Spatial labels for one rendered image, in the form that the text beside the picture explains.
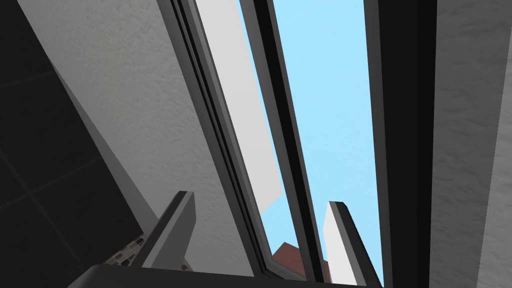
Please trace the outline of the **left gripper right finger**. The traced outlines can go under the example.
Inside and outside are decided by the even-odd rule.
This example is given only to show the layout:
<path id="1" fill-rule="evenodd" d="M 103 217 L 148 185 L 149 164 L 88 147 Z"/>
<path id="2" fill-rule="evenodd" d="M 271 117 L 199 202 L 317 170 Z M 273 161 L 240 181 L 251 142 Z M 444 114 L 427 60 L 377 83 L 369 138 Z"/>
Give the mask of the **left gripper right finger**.
<path id="1" fill-rule="evenodd" d="M 332 283 L 364 287 L 382 285 L 353 218 L 343 202 L 328 202 L 323 236 Z"/>

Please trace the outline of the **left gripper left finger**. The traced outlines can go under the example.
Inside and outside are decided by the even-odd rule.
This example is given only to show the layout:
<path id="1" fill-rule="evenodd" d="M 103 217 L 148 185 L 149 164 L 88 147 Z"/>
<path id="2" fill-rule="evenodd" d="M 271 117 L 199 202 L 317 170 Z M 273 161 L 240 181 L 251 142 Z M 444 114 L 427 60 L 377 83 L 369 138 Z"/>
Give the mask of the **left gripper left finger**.
<path id="1" fill-rule="evenodd" d="M 195 195 L 192 191 L 178 191 L 130 266 L 180 270 L 195 225 Z"/>

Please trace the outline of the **dark framed window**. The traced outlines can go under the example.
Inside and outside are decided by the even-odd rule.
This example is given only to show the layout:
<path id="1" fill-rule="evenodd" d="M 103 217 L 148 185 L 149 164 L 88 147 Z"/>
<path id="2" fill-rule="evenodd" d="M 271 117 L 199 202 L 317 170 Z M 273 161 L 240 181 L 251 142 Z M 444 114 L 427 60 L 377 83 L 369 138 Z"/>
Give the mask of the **dark framed window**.
<path id="1" fill-rule="evenodd" d="M 250 274 L 331 282 L 343 202 L 381 286 L 429 288 L 418 148 L 420 5 L 436 0 L 156 0 Z"/>

